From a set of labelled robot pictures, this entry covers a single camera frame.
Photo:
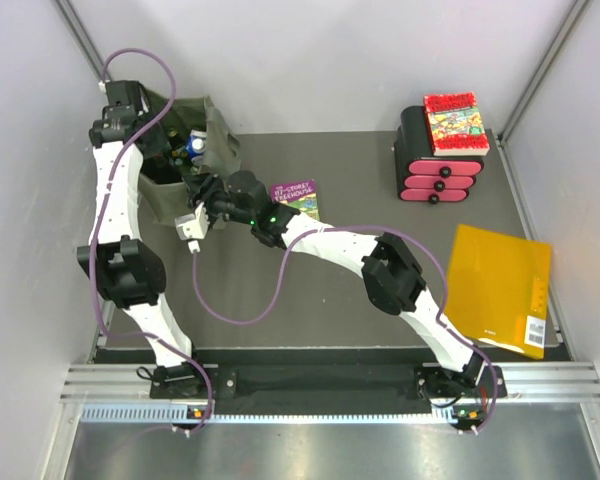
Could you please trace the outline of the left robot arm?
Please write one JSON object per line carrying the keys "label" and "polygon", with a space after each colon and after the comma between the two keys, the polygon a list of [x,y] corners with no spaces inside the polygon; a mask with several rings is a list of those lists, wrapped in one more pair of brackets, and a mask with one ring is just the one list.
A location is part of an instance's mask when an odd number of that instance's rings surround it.
{"label": "left robot arm", "polygon": [[195,360],[189,337],[176,322],[166,299],[166,270],[161,258],[141,239],[139,180],[146,152],[169,143],[145,87],[138,81],[101,85],[107,103],[89,130],[96,166],[96,212],[77,261],[90,281],[96,320],[104,335],[101,304],[112,303],[131,318],[132,336],[152,348],[156,366],[140,369],[150,395],[161,399],[211,398],[208,374]]}

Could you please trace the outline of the green canvas bag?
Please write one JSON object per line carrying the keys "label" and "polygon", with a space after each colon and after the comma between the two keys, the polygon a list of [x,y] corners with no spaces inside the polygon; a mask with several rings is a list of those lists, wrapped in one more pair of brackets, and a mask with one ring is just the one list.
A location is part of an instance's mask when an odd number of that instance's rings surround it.
{"label": "green canvas bag", "polygon": [[185,181],[228,179],[241,167],[240,142],[210,96],[176,99],[152,132],[158,144],[144,151],[139,192],[154,222],[172,227],[190,212]]}

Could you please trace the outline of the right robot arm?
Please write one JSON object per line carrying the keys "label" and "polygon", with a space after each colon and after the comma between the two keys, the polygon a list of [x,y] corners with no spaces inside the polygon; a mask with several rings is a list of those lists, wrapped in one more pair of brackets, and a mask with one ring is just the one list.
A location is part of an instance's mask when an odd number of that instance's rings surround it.
{"label": "right robot arm", "polygon": [[445,301],[436,301],[410,247],[416,240],[381,226],[334,227],[299,209],[271,199],[263,183],[247,170],[223,181],[216,174],[185,177],[194,226],[184,237],[199,240],[217,221],[249,226],[261,244],[287,255],[306,254],[357,275],[378,310],[404,320],[432,350],[449,388],[467,396],[488,372],[497,372],[488,356],[446,317]]}

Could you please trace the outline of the blue juice carton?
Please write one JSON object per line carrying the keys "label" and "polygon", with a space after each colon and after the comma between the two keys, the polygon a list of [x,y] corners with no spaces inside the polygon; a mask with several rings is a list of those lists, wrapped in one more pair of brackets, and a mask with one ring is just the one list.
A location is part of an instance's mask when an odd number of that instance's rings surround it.
{"label": "blue juice carton", "polygon": [[186,151],[193,165],[199,165],[206,150],[207,133],[192,129],[186,143]]}

